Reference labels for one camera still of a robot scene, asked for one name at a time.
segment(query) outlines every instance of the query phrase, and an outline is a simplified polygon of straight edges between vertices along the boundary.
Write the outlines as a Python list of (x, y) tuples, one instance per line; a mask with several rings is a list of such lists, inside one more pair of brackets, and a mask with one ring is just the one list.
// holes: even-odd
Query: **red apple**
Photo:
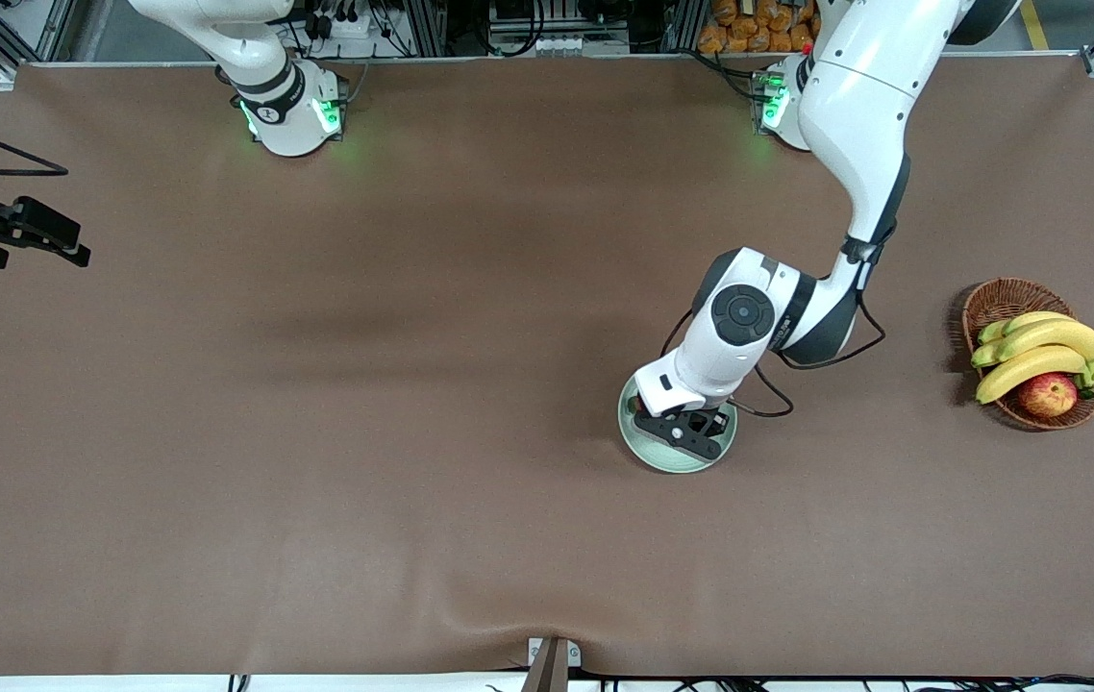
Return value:
[(1061, 372), (1031, 377), (1017, 388), (1017, 401), (1040, 419), (1054, 419), (1067, 413), (1078, 402), (1078, 386)]

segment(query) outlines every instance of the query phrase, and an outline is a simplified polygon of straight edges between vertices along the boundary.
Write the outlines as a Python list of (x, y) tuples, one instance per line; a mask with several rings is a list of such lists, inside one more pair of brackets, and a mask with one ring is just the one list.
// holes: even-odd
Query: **yellow banana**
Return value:
[(979, 383), (974, 398), (980, 403), (990, 403), (1022, 382), (1048, 372), (1084, 373), (1086, 361), (1067, 345), (1039, 345), (996, 366)]
[(1094, 362), (1094, 330), (1075, 320), (1043, 320), (1005, 333), (999, 341), (979, 347), (970, 363), (974, 367), (986, 367), (992, 363), (1003, 363), (1017, 357), (1025, 351), (1058, 343), (1073, 349), (1086, 363)]
[(979, 332), (979, 343), (996, 341), (997, 338), (1004, 337), (1005, 333), (1012, 333), (1014, 329), (1026, 327), (1027, 324), (1054, 319), (1070, 320), (1073, 318), (1060, 313), (1052, 313), (1051, 310), (1035, 310), (1033, 313), (1017, 315), (1008, 320), (991, 322), (986, 328), (982, 328), (982, 331)]
[(1093, 363), (1086, 363), (1086, 371), (1084, 373), (1078, 373), (1075, 376), (1075, 385), (1082, 394), (1083, 399), (1094, 398), (1094, 361)]

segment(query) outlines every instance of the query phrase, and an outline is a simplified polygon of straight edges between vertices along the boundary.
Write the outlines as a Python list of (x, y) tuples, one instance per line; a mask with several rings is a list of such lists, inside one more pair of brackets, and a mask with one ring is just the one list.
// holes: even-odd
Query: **packaged bread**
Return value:
[(759, 27), (748, 39), (748, 52), (764, 52), (770, 49), (770, 30)]
[(805, 45), (812, 43), (812, 32), (807, 31), (806, 23), (798, 23), (790, 27), (790, 49), (802, 51)]
[(757, 23), (770, 31), (785, 31), (790, 20), (794, 19), (790, 8), (777, 3), (777, 0), (757, 0)]
[(757, 35), (757, 17), (749, 17), (746, 14), (742, 14), (740, 19), (731, 25), (731, 37), (732, 38), (744, 38), (748, 39), (752, 36)]
[(779, 19), (782, 14), (790, 14), (777, 0), (757, 0), (757, 23), (759, 26), (770, 26), (770, 22)]
[(701, 35), (697, 38), (697, 51), (700, 52), (722, 52), (726, 46), (725, 27), (706, 25), (701, 28)]
[(788, 32), (770, 32), (770, 52), (790, 52), (790, 35)]
[(722, 26), (731, 26), (731, 22), (740, 19), (740, 4), (735, 0), (713, 0), (713, 19)]

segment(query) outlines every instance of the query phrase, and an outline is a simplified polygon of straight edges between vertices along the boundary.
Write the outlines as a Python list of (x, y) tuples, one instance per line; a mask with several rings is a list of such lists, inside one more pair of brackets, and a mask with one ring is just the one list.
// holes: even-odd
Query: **wicker basket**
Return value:
[[(1075, 319), (1075, 314), (1069, 304), (1040, 283), (1025, 279), (994, 279), (978, 285), (970, 292), (969, 297), (966, 297), (965, 307), (962, 307), (962, 329), (970, 354), (974, 354), (974, 350), (979, 347), (978, 336), (982, 328), (996, 320), (1014, 318), (1034, 310), (1051, 310)], [(982, 379), (989, 370), (979, 368), (979, 379)], [(1017, 403), (1016, 397), (1003, 397), (997, 400), (996, 407), (1026, 429), (1067, 430), (1093, 418), (1094, 399), (1079, 399), (1064, 415), (1052, 419), (1032, 415)]]

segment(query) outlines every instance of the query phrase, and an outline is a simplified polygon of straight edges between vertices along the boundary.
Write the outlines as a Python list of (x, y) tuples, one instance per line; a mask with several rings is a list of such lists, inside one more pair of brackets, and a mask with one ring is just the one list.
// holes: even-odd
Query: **table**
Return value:
[(1094, 420), (1004, 427), (947, 322), (1023, 275), (1094, 327), (1079, 59), (941, 61), (888, 340), (768, 363), (798, 412), (693, 477), (622, 449), (617, 394), (722, 250), (828, 270), (824, 167), (685, 59), (376, 66), (349, 117), (282, 161), (208, 69), (0, 93), (72, 171), (0, 198), (94, 250), (0, 272), (0, 673), (500, 669), (552, 633), (608, 673), (1094, 675)]

